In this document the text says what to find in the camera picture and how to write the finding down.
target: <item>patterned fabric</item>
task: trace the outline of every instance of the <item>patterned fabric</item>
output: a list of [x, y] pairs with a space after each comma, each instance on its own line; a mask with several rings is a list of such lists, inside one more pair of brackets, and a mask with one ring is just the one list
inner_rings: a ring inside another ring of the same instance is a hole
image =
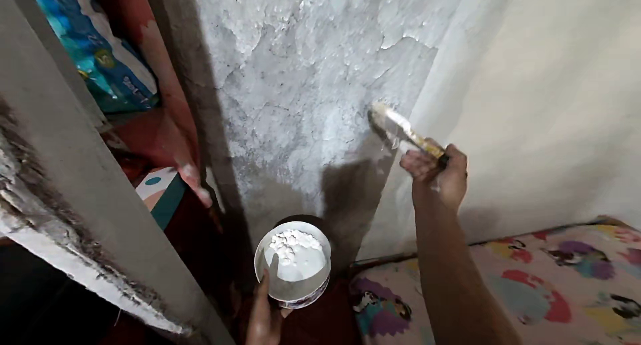
[[[470, 251], [524, 344], [641, 345], [637, 230], [604, 219]], [[365, 270], [351, 282], [365, 344], [435, 343], [419, 279], [414, 258]]]

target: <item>white wall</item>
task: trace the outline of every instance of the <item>white wall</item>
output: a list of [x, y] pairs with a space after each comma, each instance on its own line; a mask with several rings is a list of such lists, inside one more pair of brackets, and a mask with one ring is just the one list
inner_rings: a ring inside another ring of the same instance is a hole
[[[461, 1], [410, 119], [469, 155], [469, 242], [600, 213], [641, 224], [640, 39], [641, 0]], [[395, 167], [358, 257], [414, 240]]]

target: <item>cement wall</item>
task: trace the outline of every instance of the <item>cement wall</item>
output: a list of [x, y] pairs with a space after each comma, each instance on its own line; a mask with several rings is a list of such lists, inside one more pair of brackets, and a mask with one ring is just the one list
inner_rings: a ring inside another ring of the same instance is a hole
[[[411, 120], [469, 155], [469, 242], [638, 227], [640, 23], [641, 0], [461, 1]], [[359, 258], [415, 249], [410, 185], [395, 167]]]
[[409, 115], [459, 1], [162, 0], [213, 173], [253, 245], [306, 213], [355, 258], [392, 159], [369, 104]]

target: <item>gray wall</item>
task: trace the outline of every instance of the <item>gray wall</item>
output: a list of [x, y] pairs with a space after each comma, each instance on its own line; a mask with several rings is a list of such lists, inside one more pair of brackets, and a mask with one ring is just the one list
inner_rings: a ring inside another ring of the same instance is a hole
[[367, 121], [409, 115], [460, 0], [162, 0], [213, 172], [253, 245], [326, 220], [353, 260], [391, 166]]

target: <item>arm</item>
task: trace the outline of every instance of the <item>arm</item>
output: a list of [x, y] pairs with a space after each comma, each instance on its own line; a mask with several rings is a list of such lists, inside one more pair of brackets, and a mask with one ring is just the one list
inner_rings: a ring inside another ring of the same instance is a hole
[[421, 287], [434, 338], [443, 344], [521, 344], [517, 332], [481, 279], [457, 212], [467, 189], [467, 158], [453, 145], [447, 168], [409, 151], [401, 165], [414, 177], [412, 198]]

